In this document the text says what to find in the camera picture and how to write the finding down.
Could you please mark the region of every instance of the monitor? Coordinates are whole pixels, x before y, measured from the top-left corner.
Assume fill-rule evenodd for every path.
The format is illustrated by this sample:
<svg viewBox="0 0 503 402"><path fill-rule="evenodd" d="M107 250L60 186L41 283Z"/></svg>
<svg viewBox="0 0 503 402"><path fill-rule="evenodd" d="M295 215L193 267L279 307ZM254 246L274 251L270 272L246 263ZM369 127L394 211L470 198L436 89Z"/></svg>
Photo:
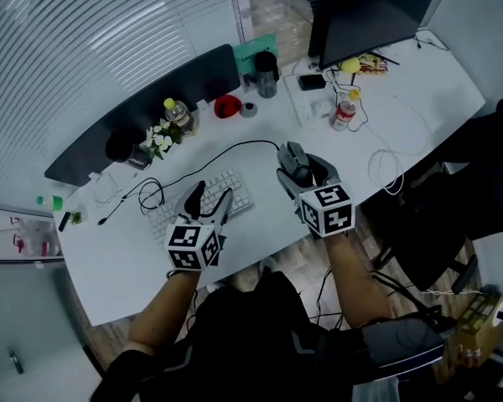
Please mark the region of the monitor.
<svg viewBox="0 0 503 402"><path fill-rule="evenodd" d="M330 0L314 16L309 56L325 69L373 49L409 39L432 0Z"/></svg>

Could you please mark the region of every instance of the white desk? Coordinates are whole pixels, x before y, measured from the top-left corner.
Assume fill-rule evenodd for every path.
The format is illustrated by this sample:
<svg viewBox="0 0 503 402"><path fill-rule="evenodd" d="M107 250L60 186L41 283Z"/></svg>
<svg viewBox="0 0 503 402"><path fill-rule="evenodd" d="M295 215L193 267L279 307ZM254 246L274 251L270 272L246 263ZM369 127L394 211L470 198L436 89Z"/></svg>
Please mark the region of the white desk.
<svg viewBox="0 0 503 402"><path fill-rule="evenodd" d="M406 171L465 123L484 104L484 99L449 52L429 45L417 49L415 42L409 40L391 46L386 56L398 60L401 66L390 65L387 76L356 76L355 83L362 88L369 116L367 125L380 133L394 150L417 152L428 138L422 121L404 101L414 106L428 123L432 139L426 150L418 156L399 156ZM280 81L277 87L277 95L269 100L255 91L245 95L235 91L234 95L242 101L257 104L259 112L255 117L245 119L236 115L220 120L211 112L200 115L200 129L195 137L185 138L165 161L155 161L133 181L135 172L127 166L113 164L107 171L120 188L131 188L145 177L156 177L164 185L202 167L237 142L267 139L281 144L292 140L300 142L306 152L333 163L357 204L376 193L379 188L369 179L367 164L374 151L384 148L381 141L366 126L358 132L337 132L326 120L314 131L303 130L285 84ZM291 92L306 94L299 90ZM164 190L166 198L173 198L218 170L234 168L255 204L225 226L223 234L228 239L220 264L201 276L201 286L237 272L309 233L294 216L293 202L277 182L275 152L267 144L237 147L203 172ZM394 167L392 160L384 158L384 180L394 177ZM92 197L88 184L67 199L66 209L83 203L88 208L89 220L77 226L67 225L60 233L60 242L80 301L91 324L97 325L141 311L164 283L171 265L153 240L148 218L140 213L135 198L125 201L104 225L97 226L96 222L115 203L98 209ZM56 224L61 217L62 214L55 215Z"/></svg>

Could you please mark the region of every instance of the white flower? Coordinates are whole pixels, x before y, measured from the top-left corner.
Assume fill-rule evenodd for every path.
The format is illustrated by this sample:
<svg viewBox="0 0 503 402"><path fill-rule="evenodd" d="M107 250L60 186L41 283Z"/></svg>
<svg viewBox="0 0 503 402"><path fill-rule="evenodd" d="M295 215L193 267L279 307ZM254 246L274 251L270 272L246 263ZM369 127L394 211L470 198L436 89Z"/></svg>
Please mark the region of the white flower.
<svg viewBox="0 0 503 402"><path fill-rule="evenodd" d="M174 141L171 139L170 136L166 136L166 137L156 136L155 142L157 143L158 150L160 152L165 151L168 147L170 147L172 144L174 144Z"/></svg>
<svg viewBox="0 0 503 402"><path fill-rule="evenodd" d="M151 147L151 145L153 144L153 129L152 128L149 128L147 130L147 133L148 133L148 136L147 136L147 146L148 147Z"/></svg>

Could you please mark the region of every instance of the white keyboard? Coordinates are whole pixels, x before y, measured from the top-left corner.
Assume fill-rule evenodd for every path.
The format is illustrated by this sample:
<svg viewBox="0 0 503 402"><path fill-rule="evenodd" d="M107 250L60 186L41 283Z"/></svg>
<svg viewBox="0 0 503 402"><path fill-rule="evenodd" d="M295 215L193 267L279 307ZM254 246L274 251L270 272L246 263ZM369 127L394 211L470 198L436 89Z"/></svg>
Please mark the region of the white keyboard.
<svg viewBox="0 0 503 402"><path fill-rule="evenodd" d="M201 197L202 214L210 213L228 188L233 189L233 204L229 211L229 217L253 205L250 194L246 191L241 178L236 175L233 169L226 170L210 180L205 180L205 183L205 191ZM166 228L169 224L175 222L175 205L179 199L180 197L177 197L171 201L166 201L165 204L147 213L151 222L153 237L161 247L164 245Z"/></svg>

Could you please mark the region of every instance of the office chair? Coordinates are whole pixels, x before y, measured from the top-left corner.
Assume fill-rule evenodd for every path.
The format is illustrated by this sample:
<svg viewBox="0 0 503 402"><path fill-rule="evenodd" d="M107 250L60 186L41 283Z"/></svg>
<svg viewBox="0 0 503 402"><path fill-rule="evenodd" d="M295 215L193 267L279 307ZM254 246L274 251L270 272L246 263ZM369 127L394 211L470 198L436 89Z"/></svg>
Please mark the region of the office chair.
<svg viewBox="0 0 503 402"><path fill-rule="evenodd" d="M387 222L387 246L373 260L381 269L396 257L419 290L427 290L446 270L459 273L453 292L459 293L477 269L472 255L467 265L454 258L465 237L477 240L503 232L503 102L491 116L469 121L444 143L439 155L448 162L465 162L455 174L435 173L417 188L403 193L404 205L382 209Z"/></svg>

